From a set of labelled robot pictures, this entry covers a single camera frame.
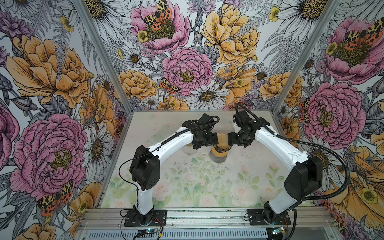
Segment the clear glass carafe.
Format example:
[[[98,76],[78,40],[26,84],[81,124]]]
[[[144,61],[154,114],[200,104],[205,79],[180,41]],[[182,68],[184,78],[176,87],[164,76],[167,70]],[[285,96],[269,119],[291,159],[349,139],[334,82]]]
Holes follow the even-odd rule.
[[[186,155],[193,155],[193,154],[195,154],[198,150],[194,149],[194,147],[193,147],[192,144],[188,144],[188,145],[185,145],[184,147],[182,147],[182,151],[183,151]]]

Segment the grey glass dripper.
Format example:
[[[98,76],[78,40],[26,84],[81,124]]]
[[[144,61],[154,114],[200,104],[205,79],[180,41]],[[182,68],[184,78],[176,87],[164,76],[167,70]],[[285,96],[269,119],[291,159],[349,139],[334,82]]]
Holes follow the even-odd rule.
[[[218,153],[225,153],[225,152],[228,152],[228,151],[232,148],[232,146],[229,146],[229,147],[227,147],[227,148],[221,148],[221,147],[218,146],[218,145],[214,145],[213,148],[214,148],[215,151],[218,152]]]

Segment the wooden ring dripper holder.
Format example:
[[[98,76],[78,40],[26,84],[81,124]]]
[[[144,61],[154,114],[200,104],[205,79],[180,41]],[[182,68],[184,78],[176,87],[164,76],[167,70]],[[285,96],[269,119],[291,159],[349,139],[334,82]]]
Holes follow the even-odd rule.
[[[212,155],[214,158],[226,158],[229,152],[217,152],[216,149],[212,149]]]

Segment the grey ribbed glass pitcher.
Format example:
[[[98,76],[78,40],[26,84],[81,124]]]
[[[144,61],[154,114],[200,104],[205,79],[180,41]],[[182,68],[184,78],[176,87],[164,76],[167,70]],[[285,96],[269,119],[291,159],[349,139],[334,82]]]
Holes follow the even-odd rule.
[[[227,156],[224,156],[224,157],[217,157],[215,155],[212,155],[210,156],[210,159],[214,162],[214,163],[217,163],[217,164],[221,164],[221,163],[224,163],[227,159]]]

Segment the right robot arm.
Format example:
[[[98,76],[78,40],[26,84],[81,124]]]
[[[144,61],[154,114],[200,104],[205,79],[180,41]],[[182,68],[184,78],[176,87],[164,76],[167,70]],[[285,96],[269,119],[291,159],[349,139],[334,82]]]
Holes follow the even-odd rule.
[[[257,141],[274,154],[289,171],[283,189],[264,205],[264,221],[274,224],[322,186],[322,161],[295,148],[289,141],[284,140],[268,121],[255,117],[250,111],[237,110],[233,119],[235,130],[228,134],[230,146],[246,148]]]

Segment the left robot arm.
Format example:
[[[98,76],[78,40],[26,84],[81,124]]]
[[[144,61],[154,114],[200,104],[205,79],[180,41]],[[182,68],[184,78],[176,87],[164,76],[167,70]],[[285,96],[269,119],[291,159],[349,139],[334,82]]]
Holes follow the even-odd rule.
[[[189,120],[165,140],[150,147],[139,146],[131,159],[130,174],[137,187],[137,203],[134,205],[134,219],[141,225],[148,225],[154,218],[153,188],[161,178],[162,164],[186,145],[193,149],[217,145],[218,134],[214,126],[218,116],[203,114],[198,120]]]

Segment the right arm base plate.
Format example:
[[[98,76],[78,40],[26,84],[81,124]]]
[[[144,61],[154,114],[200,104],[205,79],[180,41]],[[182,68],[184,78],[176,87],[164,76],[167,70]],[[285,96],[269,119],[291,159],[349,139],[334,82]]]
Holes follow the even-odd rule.
[[[248,209],[247,216],[251,226],[261,225],[284,225],[292,224],[287,211],[276,214],[273,211],[265,209]]]

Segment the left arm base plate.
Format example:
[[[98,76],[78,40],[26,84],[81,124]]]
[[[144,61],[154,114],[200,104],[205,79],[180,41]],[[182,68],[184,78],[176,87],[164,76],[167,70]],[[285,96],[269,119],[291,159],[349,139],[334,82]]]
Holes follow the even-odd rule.
[[[128,209],[124,216],[125,227],[164,227],[167,222],[167,210],[150,210],[142,215],[136,209]]]

